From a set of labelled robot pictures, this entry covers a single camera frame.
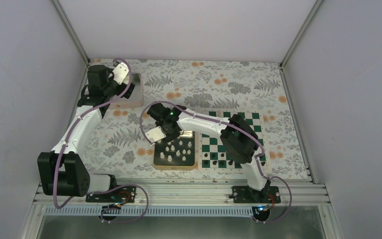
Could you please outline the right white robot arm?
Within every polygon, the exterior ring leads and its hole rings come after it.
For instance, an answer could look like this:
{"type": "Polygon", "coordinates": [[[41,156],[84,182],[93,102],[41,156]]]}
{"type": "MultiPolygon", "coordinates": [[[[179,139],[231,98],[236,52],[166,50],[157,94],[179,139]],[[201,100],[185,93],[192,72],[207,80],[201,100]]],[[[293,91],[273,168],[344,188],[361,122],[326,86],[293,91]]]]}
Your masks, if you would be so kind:
{"type": "Polygon", "coordinates": [[[155,127],[143,133],[149,144],[160,140],[170,142],[184,131],[194,131],[217,138],[230,158],[241,165],[247,178],[250,198],[256,203],[261,203],[268,197],[270,180],[263,172],[260,162],[265,155],[265,148],[242,116],[234,114],[231,117],[220,118],[205,115],[168,101],[153,102],[147,105],[142,113],[155,121],[155,127]]]}

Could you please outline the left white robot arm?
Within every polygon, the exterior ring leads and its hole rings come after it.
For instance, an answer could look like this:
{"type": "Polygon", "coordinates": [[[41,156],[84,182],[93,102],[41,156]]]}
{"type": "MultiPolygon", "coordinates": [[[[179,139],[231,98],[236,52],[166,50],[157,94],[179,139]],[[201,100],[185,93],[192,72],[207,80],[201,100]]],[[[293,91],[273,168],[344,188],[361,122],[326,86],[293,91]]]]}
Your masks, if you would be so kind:
{"type": "Polygon", "coordinates": [[[76,114],[62,139],[49,152],[38,156],[37,164],[45,195],[82,197],[98,192],[107,202],[118,196],[118,187],[107,174],[90,173],[83,164],[86,143],[114,99],[129,98],[135,88],[126,63],[114,68],[93,65],[88,83],[81,91],[76,114]]]}

